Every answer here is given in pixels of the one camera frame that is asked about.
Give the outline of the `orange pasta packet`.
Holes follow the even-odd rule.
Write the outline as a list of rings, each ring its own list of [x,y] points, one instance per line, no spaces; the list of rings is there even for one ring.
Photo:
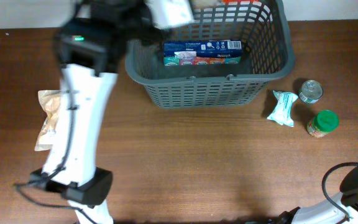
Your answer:
[[[228,4],[239,4],[241,2],[258,2],[259,0],[191,0],[192,5],[197,9],[204,9]]]

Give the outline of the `blue tissue box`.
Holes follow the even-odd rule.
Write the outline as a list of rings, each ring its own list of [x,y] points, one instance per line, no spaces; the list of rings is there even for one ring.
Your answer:
[[[238,64],[240,40],[169,41],[163,44],[165,66]]]

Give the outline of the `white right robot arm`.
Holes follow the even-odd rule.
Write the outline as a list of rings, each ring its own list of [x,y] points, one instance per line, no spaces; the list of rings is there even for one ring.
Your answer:
[[[342,180],[339,192],[331,197],[326,182],[330,174],[343,167],[352,167],[352,170]],[[284,211],[270,223],[358,224],[358,162],[344,162],[330,168],[322,178],[321,189],[325,200],[311,207]]]

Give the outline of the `beige paper bag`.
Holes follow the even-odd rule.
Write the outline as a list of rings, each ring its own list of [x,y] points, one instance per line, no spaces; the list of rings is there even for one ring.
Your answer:
[[[39,104],[46,113],[46,119],[37,137],[35,151],[50,150],[55,142],[58,113],[60,111],[60,90],[38,91]]]

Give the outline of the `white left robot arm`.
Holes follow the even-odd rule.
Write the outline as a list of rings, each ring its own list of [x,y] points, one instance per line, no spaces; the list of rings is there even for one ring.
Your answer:
[[[194,21],[191,1],[76,1],[53,37],[60,68],[56,140],[28,187],[61,195],[80,223],[112,223],[106,198],[111,171],[96,166],[104,112],[127,43],[165,40]]]

